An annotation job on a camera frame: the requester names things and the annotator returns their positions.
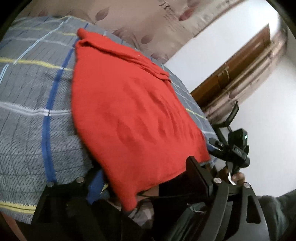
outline red garment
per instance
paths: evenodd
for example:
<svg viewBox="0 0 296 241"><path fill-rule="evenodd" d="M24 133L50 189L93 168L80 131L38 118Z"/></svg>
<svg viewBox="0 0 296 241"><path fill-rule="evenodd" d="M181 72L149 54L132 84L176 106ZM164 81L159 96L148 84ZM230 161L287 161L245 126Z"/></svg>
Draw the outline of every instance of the red garment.
<svg viewBox="0 0 296 241"><path fill-rule="evenodd" d="M72 84L77 131L126 210L135 195L210 159L169 74L129 47L79 29Z"/></svg>

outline gray patterned cloth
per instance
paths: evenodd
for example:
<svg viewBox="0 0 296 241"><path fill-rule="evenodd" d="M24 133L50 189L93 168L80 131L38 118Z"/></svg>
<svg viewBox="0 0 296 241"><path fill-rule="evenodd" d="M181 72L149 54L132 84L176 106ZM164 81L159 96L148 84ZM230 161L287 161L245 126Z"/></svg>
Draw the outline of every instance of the gray patterned cloth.
<svg viewBox="0 0 296 241"><path fill-rule="evenodd" d="M0 43L0 210L30 223L48 181L72 182L92 168L71 117L71 79L78 28L120 38L66 16L17 19ZM215 137L184 84L170 73L181 103Z"/></svg>

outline gray plaid blanket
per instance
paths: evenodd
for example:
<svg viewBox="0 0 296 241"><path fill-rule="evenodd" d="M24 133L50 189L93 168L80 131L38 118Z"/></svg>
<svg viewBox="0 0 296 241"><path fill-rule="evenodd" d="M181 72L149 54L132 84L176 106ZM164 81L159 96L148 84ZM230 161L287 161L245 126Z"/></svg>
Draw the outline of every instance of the gray plaid blanket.
<svg viewBox="0 0 296 241"><path fill-rule="evenodd" d="M92 168L70 109L78 28L128 45L71 16L20 18L0 43L0 210L25 223L48 181L69 183ZM205 137L215 137L183 83L162 67Z"/></svg>

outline red cloth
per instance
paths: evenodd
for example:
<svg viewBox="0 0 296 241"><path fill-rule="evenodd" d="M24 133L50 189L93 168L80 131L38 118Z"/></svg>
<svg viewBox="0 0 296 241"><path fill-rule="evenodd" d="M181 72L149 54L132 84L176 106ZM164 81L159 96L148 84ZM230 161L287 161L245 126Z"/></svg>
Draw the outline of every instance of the red cloth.
<svg viewBox="0 0 296 241"><path fill-rule="evenodd" d="M129 47L79 29L72 83L75 127L126 210L135 195L210 159L169 74Z"/></svg>

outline beige floral fabric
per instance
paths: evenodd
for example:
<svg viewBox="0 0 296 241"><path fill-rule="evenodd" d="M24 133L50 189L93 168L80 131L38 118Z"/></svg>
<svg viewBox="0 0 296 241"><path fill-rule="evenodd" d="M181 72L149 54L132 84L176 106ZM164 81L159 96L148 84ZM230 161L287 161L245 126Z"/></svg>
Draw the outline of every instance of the beige floral fabric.
<svg viewBox="0 0 296 241"><path fill-rule="evenodd" d="M72 15L112 32L165 63L242 0L33 0L20 14Z"/></svg>

